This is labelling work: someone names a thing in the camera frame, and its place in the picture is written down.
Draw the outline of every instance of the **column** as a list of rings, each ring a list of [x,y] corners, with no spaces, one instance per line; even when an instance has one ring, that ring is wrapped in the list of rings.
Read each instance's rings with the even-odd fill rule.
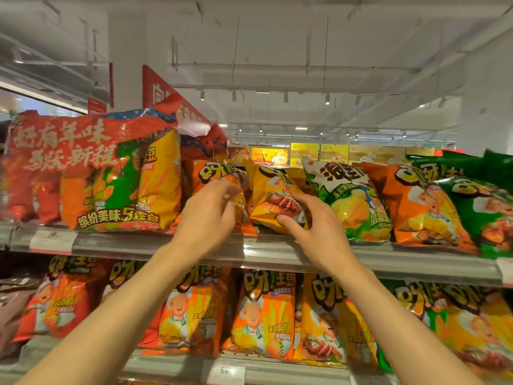
[[[466,56],[457,148],[513,155],[513,32]]]
[[[171,39],[167,23],[154,12],[109,12],[109,61],[113,64],[114,108],[142,107],[142,66],[147,64],[167,80]]]

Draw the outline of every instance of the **white price label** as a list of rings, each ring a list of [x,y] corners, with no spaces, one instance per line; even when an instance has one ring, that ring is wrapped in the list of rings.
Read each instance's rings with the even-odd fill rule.
[[[497,258],[497,265],[502,273],[502,284],[513,288],[513,258]]]
[[[395,381],[385,376],[360,376],[351,374],[351,385],[395,385]]]
[[[78,233],[75,231],[40,228],[30,239],[30,252],[71,255],[77,235]]]
[[[207,385],[243,385],[246,366],[233,360],[219,358],[203,363],[202,383]]]

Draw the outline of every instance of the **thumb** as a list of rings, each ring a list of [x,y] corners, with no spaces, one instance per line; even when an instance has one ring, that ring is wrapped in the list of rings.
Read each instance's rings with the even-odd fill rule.
[[[228,197],[225,200],[223,214],[221,215],[221,226],[227,233],[231,233],[234,230],[235,204],[233,197]]]
[[[295,237],[298,241],[302,240],[304,238],[304,235],[306,234],[303,227],[301,227],[294,219],[292,219],[290,216],[286,216],[284,214],[279,214],[276,216],[276,221],[284,226],[289,233]]]

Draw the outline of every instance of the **hand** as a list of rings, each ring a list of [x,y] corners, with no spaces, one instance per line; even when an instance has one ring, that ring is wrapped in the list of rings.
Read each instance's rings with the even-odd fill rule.
[[[185,204],[171,244],[194,264],[219,249],[235,226],[235,205],[232,197],[225,195],[241,191],[230,181],[210,181]]]
[[[355,267],[362,267],[351,250],[341,221],[330,206],[307,194],[294,194],[293,197],[310,210],[310,230],[305,231],[289,216],[279,215],[276,220],[296,238],[312,263],[331,276],[340,270],[350,274]]]

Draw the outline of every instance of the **right hand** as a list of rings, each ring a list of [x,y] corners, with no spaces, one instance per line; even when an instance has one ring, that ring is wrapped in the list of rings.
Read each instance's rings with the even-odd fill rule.
[[[355,267],[361,267],[351,250],[341,221],[330,206],[307,194],[294,194],[293,197],[310,210],[310,230],[305,231],[289,216],[279,215],[276,220],[296,238],[312,263],[330,275],[339,270],[350,272]]]

